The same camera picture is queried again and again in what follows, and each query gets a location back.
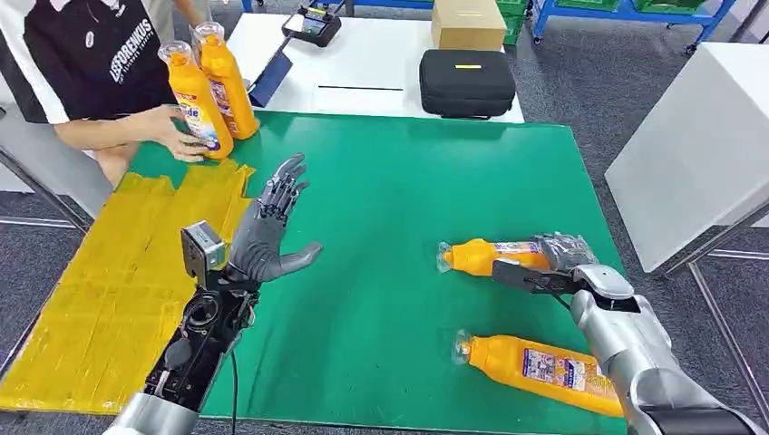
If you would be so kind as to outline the person's right hand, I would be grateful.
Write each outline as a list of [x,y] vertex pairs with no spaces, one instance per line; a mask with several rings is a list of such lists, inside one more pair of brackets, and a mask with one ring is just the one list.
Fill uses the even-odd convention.
[[182,121],[183,118],[179,107],[162,104],[133,114],[131,125],[137,140],[157,142],[164,146],[176,160],[188,163],[203,161],[208,149],[199,142],[197,137],[184,133],[176,127],[175,121]]

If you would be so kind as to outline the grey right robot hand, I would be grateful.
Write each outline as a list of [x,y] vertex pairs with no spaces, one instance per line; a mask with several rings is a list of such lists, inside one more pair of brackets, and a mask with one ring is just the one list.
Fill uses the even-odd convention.
[[568,273],[577,266],[599,263],[589,244],[580,235],[553,232],[539,234],[534,238],[544,255],[543,265],[534,266],[535,270]]

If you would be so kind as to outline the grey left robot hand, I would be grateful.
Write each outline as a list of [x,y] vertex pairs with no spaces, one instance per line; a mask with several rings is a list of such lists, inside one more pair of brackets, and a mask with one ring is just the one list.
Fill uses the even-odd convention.
[[308,182],[299,152],[282,162],[260,195],[248,205],[232,239],[224,276],[230,282],[266,283],[311,265],[323,246],[313,242],[291,254],[280,252],[287,221]]

